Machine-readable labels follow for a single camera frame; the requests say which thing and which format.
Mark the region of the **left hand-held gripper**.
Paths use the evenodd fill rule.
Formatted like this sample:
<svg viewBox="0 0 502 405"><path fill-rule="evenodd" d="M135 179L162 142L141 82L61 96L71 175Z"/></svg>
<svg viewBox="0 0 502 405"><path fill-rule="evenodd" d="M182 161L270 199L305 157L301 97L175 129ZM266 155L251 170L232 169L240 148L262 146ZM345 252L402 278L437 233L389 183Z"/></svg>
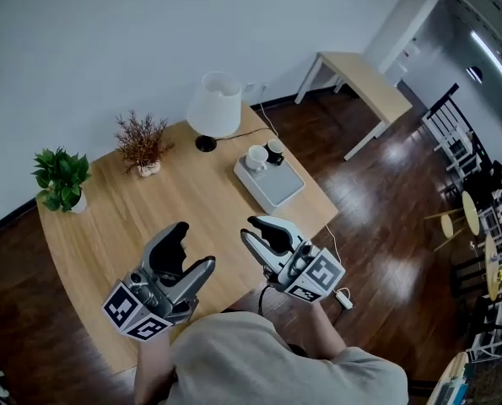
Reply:
<svg viewBox="0 0 502 405"><path fill-rule="evenodd" d="M216 258L206 256L183 271L186 252L182 241L189 228L187 222L169 225L144 247L141 267L175 278L169 286L169 299L160 290L159 280L142 268L114 285L102 311L121 335L145 343L191 318L198 305L197 292L213 274Z"/></svg>

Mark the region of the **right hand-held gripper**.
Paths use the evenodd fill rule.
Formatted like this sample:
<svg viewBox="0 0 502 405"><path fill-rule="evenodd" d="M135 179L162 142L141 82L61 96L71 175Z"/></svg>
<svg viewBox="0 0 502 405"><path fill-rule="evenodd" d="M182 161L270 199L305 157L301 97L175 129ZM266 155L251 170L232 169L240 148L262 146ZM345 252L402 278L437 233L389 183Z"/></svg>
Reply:
<svg viewBox="0 0 502 405"><path fill-rule="evenodd" d="M266 215L250 216L247 221L260 234L242 229L240 238L255 259L273 272L267 283L277 291L307 303L319 302L334 291L346 273L327 248L302 242L302 233L288 220Z"/></svg>

